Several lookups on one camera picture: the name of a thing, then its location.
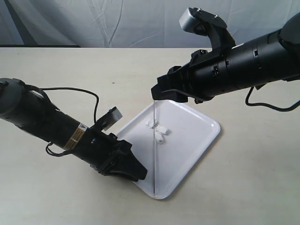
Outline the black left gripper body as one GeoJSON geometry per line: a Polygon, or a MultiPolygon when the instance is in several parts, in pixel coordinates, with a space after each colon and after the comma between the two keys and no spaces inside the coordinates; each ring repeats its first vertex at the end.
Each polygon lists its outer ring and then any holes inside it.
{"type": "Polygon", "coordinates": [[[72,154],[104,176],[130,175],[126,160],[131,154],[131,144],[117,140],[115,135],[87,129],[72,154]]]}

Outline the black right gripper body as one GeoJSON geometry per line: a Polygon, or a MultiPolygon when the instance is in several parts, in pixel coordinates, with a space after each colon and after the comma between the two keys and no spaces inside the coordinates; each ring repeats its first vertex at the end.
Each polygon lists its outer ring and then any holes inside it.
{"type": "Polygon", "coordinates": [[[191,54],[190,62],[170,68],[157,78],[157,83],[172,87],[196,104],[210,101],[225,93],[224,52],[197,50],[191,54]]]}

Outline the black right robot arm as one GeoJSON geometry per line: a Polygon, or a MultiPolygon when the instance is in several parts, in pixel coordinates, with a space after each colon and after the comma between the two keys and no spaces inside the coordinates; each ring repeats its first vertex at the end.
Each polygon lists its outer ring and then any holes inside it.
{"type": "Polygon", "coordinates": [[[279,80],[300,77],[300,16],[269,34],[237,45],[218,15],[189,7],[180,18],[181,28],[210,39],[211,51],[197,50],[183,66],[170,68],[151,88],[154,100],[196,103],[215,96],[279,80]]]}

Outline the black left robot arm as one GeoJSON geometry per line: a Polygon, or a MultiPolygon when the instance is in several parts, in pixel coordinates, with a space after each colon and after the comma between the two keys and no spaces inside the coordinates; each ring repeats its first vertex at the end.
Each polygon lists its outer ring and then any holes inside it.
{"type": "Polygon", "coordinates": [[[19,129],[47,142],[53,157],[74,155],[104,176],[130,181],[144,180],[147,169],[131,151],[132,144],[104,131],[121,119],[113,107],[91,127],[63,113],[44,89],[21,80],[0,80],[0,117],[19,129]]]}

